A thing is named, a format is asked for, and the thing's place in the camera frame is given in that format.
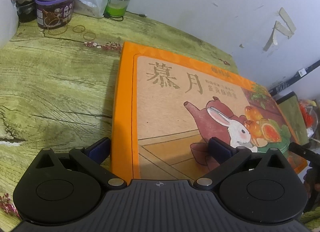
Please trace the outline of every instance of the white tag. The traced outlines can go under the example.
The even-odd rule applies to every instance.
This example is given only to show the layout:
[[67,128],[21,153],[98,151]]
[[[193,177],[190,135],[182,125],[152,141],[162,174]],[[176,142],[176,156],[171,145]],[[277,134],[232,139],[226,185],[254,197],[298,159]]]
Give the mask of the white tag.
[[304,68],[299,70],[298,72],[299,72],[300,77],[303,77],[304,75],[307,74],[307,72],[306,72],[306,70]]

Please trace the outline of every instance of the black device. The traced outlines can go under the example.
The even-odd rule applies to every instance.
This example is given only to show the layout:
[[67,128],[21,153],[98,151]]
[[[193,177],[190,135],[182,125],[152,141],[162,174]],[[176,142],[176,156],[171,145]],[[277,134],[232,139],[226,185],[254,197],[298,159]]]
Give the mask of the black device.
[[304,186],[282,153],[252,153],[211,138],[221,165],[197,179],[131,180],[98,163],[110,139],[85,149],[43,148],[21,177],[14,232],[307,232]]
[[312,167],[312,169],[308,170],[312,173],[307,175],[306,178],[306,182],[308,182],[311,188],[311,196],[304,208],[304,212],[308,212],[312,210],[314,206],[318,206],[320,202],[320,192],[316,191],[314,188],[314,184],[320,183],[320,155],[307,149],[305,146],[306,145],[301,146],[292,142],[289,145],[289,150],[310,161],[309,166]]

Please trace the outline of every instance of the tabletop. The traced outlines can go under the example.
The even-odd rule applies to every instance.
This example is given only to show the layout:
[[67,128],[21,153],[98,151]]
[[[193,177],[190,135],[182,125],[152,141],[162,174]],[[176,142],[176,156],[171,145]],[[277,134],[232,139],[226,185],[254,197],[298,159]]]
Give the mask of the tabletop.
[[[74,14],[67,29],[50,32],[36,21],[20,24],[0,52],[0,195],[8,193],[12,198],[41,148],[67,152],[110,137],[119,45],[124,41],[237,73],[225,52],[136,14],[126,13],[122,22]],[[108,160],[103,165],[108,167]],[[0,209],[2,230],[10,231],[19,222]]]

